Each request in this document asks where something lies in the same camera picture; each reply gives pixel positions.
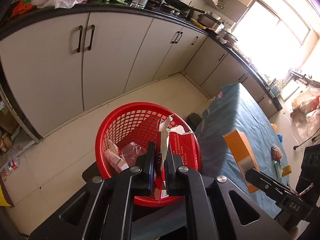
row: black cable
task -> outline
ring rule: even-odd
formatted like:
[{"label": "black cable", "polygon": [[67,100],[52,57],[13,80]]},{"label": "black cable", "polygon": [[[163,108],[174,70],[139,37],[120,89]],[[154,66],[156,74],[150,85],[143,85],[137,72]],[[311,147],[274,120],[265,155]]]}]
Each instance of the black cable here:
[{"label": "black cable", "polygon": [[310,138],[308,138],[307,140],[305,140],[303,143],[294,146],[294,147],[293,147],[293,150],[296,150],[298,147],[300,147],[300,146],[301,146],[302,144],[304,144],[306,141],[310,140],[319,130],[320,130],[320,127],[319,127],[319,129],[318,129]]}]

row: power cord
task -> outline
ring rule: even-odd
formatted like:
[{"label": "power cord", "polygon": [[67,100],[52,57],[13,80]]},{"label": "power cord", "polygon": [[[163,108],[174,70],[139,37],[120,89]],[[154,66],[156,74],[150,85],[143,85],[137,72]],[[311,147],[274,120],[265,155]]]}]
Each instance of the power cord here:
[{"label": "power cord", "polygon": [[304,144],[306,141],[310,140],[311,138],[312,138],[312,141],[314,142],[319,135],[316,136],[316,137],[314,137],[314,138],[313,138],[313,136],[315,136],[316,133],[317,133],[319,130],[320,130],[320,127],[319,127],[319,129],[318,129],[310,138],[308,138],[307,140],[305,140],[303,143],[294,146],[294,147],[293,147],[293,150],[295,151],[298,147],[300,147],[302,144]]}]

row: cardboard box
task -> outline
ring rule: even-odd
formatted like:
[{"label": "cardboard box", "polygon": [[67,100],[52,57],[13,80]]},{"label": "cardboard box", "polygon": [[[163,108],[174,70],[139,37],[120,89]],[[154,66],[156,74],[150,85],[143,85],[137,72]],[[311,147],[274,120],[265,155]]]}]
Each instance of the cardboard box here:
[{"label": "cardboard box", "polygon": [[245,172],[254,168],[259,171],[259,166],[254,157],[253,151],[247,140],[247,137],[243,132],[234,130],[223,136],[227,143],[236,163],[239,167],[244,182],[248,188],[249,193],[253,193],[258,190],[257,187],[245,180]]},{"label": "cardboard box", "polygon": [[18,122],[4,105],[3,101],[0,102],[0,126],[10,134],[13,134],[18,127]]}]

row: orange box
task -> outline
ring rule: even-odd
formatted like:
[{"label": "orange box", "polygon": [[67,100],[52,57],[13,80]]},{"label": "orange box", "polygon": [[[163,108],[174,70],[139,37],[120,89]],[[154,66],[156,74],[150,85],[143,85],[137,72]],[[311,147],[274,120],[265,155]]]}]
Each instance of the orange box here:
[{"label": "orange box", "polygon": [[255,170],[259,171],[258,163],[254,157],[247,137],[243,132],[234,130],[224,135],[223,138],[227,143],[234,159],[236,160],[249,193],[257,191],[257,187],[245,180],[245,172],[249,169],[254,168]]}]

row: blue fabric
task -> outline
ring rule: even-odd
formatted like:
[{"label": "blue fabric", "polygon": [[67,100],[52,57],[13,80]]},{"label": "blue fabric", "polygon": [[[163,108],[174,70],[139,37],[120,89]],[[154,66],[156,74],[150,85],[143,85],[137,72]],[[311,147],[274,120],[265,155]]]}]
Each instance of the blue fabric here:
[{"label": "blue fabric", "polygon": [[[277,175],[270,149],[272,143],[281,149],[284,154],[281,164],[284,167],[287,165],[287,157],[283,147],[269,120],[242,84],[227,85],[222,88],[222,93],[223,97],[213,101],[204,111],[204,119],[196,129],[196,136],[202,152],[201,174],[212,178],[218,175],[227,176],[274,218],[280,208],[261,190],[249,194],[223,135],[235,129],[244,132],[260,170],[275,179],[277,179]],[[289,178],[286,176],[280,181],[286,185]],[[132,224],[131,239],[154,239],[185,226],[186,223],[185,202],[180,201],[135,221]]]}]

